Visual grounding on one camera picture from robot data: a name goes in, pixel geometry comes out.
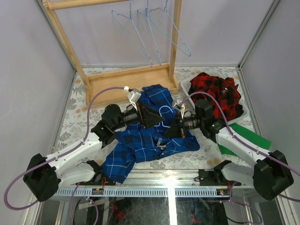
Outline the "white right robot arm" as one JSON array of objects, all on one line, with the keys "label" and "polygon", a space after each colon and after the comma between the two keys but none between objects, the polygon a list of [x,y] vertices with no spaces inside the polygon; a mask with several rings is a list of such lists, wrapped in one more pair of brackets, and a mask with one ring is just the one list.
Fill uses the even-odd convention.
[{"label": "white right robot arm", "polygon": [[175,114],[174,123],[165,132],[165,137],[185,138],[187,131],[198,128],[206,138],[226,147],[248,164],[241,166],[233,162],[221,163],[213,176],[217,184],[224,185],[228,181],[246,184],[254,187],[261,197],[270,201],[294,183],[282,152],[270,152],[231,130],[223,120],[215,118],[208,100],[198,100],[195,113],[187,117],[180,100],[175,100],[173,107],[178,112]]}]

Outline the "blue plaid shirt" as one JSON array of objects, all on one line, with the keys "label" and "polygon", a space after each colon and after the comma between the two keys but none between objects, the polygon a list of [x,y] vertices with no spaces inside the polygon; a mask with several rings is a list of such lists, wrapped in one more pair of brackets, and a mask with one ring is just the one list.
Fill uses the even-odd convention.
[{"label": "blue plaid shirt", "polygon": [[[163,105],[173,109],[170,91],[160,84],[143,87],[140,100],[157,111]],[[175,119],[175,109],[163,118],[164,124],[171,126]],[[164,133],[167,129],[162,126],[146,129],[139,123],[133,123],[128,125],[125,131],[117,132],[118,143],[101,165],[104,175],[123,183],[136,163],[199,150],[200,145],[190,132],[187,132],[185,138],[165,138]]]}]

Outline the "blue shirt wire hanger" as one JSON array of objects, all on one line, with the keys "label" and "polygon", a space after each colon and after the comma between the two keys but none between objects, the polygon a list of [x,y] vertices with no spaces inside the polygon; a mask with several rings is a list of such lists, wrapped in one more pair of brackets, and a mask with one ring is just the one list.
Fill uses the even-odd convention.
[{"label": "blue shirt wire hanger", "polygon": [[[172,109],[171,107],[167,106],[167,105],[163,105],[163,106],[161,106],[161,107],[159,108],[158,112],[159,112],[159,115],[163,117],[163,116],[165,116],[167,113],[172,113],[172,112],[173,112],[173,109]],[[164,128],[170,128],[170,126],[165,125],[163,121],[162,121],[162,122],[159,122],[159,123],[158,123],[157,125],[155,125],[154,127],[159,127],[159,126],[162,126],[162,127],[164,127]]]}]

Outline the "black shirt wire hanger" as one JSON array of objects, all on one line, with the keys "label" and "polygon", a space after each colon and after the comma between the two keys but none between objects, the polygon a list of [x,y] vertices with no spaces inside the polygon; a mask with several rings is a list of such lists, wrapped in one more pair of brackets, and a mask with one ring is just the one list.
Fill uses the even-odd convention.
[{"label": "black shirt wire hanger", "polygon": [[154,57],[156,58],[157,63],[161,66],[162,59],[160,53],[158,51],[158,46],[156,43],[156,39],[150,24],[150,9],[149,9],[149,1],[146,1],[145,10],[142,12],[141,10],[137,10],[138,19],[142,25],[143,32],[145,34],[146,40],[148,42],[149,47],[151,48]]}]

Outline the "red shirt wire hanger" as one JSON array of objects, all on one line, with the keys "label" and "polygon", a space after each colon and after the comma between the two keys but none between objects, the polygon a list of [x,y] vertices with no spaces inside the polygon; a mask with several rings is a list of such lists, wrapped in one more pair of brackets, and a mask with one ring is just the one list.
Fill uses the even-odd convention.
[{"label": "red shirt wire hanger", "polygon": [[126,36],[133,43],[135,48],[140,53],[141,57],[145,60],[146,64],[151,68],[153,67],[153,61],[149,52],[147,51],[146,44],[139,32],[139,29],[134,21],[132,0],[128,1],[128,15],[121,14],[115,10],[111,11],[112,17],[115,22],[120,26]]}]

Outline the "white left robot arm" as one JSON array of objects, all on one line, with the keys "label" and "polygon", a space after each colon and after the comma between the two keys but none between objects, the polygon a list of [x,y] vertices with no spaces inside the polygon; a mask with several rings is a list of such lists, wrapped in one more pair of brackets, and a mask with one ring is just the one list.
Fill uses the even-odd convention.
[{"label": "white left robot arm", "polygon": [[97,185],[103,174],[94,161],[74,167],[84,155],[104,148],[116,139],[116,130],[138,122],[144,128],[151,128],[164,121],[159,112],[145,105],[141,100],[121,111],[116,104],[108,105],[101,120],[88,132],[87,137],[65,149],[43,157],[34,155],[27,167],[28,174],[23,181],[39,202],[51,198],[59,188],[78,182]]}]

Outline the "red plaid shirt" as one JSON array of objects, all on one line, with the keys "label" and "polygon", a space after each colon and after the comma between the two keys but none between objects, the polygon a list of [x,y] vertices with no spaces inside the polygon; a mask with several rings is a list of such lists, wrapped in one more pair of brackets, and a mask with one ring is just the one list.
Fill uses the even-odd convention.
[{"label": "red plaid shirt", "polygon": [[233,78],[221,78],[201,72],[190,83],[189,95],[197,91],[202,91],[213,96],[213,98],[210,98],[204,94],[195,94],[191,99],[193,102],[199,99],[208,100],[212,105],[216,118],[222,119],[223,116],[214,99],[221,106],[227,121],[240,117],[244,113],[243,106],[240,104],[241,94],[238,92],[238,85],[235,84]]}]

